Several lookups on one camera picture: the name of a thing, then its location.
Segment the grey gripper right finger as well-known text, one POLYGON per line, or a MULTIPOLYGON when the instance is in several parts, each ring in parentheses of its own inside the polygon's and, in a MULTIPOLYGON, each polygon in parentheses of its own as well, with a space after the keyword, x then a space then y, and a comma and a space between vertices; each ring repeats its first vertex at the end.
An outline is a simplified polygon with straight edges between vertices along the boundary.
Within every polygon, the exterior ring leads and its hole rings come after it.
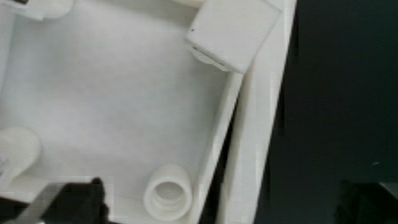
POLYGON ((398 183, 341 182, 333 224, 398 224, 398 183))

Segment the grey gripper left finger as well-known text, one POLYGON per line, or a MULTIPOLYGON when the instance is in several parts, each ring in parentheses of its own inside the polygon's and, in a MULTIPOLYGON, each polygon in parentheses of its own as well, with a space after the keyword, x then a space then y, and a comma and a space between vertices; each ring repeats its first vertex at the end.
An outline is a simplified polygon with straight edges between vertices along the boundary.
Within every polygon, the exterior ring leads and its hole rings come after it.
POLYGON ((88 182, 51 183, 10 224, 108 224, 104 186, 88 182))

